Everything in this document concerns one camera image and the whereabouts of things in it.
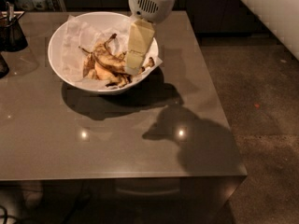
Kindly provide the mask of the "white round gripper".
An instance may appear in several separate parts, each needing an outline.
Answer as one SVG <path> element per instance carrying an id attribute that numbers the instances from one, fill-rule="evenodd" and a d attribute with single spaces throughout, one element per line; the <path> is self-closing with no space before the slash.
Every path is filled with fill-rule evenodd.
<path id="1" fill-rule="evenodd" d="M 128 0 L 132 14 L 143 20 L 131 24 L 125 72 L 135 76 L 145 61 L 155 30 L 154 24 L 163 22 L 171 13 L 176 0 Z"/>

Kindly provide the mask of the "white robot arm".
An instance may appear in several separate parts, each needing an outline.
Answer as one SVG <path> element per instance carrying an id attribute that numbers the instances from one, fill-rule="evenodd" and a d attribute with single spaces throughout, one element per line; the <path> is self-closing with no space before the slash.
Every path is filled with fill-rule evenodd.
<path id="1" fill-rule="evenodd" d="M 299 0 L 128 0 L 134 16 L 160 23 L 175 5 L 197 33 L 250 33 L 258 20 L 299 59 Z"/>

